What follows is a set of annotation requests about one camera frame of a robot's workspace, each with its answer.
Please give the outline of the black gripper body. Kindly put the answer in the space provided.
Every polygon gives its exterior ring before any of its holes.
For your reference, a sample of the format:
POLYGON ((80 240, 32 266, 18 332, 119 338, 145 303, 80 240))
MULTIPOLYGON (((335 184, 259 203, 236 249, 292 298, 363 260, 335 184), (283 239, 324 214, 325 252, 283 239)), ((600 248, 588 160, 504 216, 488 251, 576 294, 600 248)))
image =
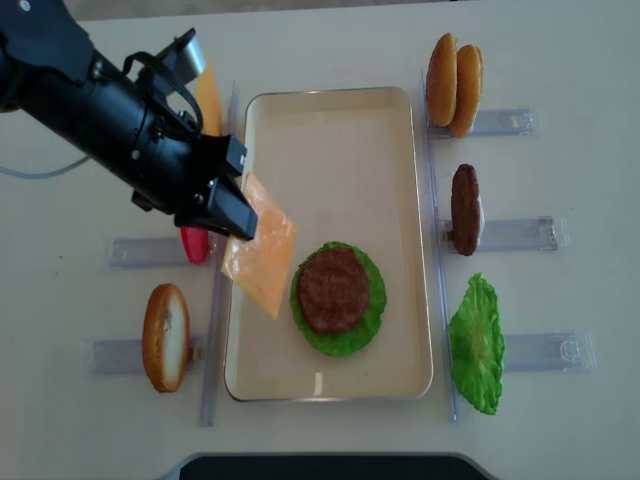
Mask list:
POLYGON ((132 201, 145 211, 171 215, 178 227, 212 231, 212 181, 228 176, 239 187, 246 156, 234 135, 203 135, 191 143, 164 139, 143 155, 141 170, 132 177, 132 201))

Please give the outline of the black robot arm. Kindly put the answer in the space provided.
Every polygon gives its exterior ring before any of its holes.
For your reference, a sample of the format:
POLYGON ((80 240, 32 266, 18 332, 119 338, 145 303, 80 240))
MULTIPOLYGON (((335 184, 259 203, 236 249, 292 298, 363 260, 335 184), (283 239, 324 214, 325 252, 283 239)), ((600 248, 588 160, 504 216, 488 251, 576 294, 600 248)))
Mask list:
POLYGON ((25 111, 96 160, 142 210, 250 240, 258 217, 238 185, 246 147, 206 133, 188 90, 205 67, 194 30, 115 66, 63 2, 1 5, 3 111, 25 111))

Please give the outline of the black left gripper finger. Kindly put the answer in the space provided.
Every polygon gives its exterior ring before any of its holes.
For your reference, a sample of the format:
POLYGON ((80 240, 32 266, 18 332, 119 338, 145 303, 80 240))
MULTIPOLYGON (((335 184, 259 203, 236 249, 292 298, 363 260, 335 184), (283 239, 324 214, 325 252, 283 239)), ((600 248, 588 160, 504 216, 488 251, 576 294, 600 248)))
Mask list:
POLYGON ((258 216, 235 180, 218 177, 212 181, 212 231, 242 240, 255 237, 258 216))

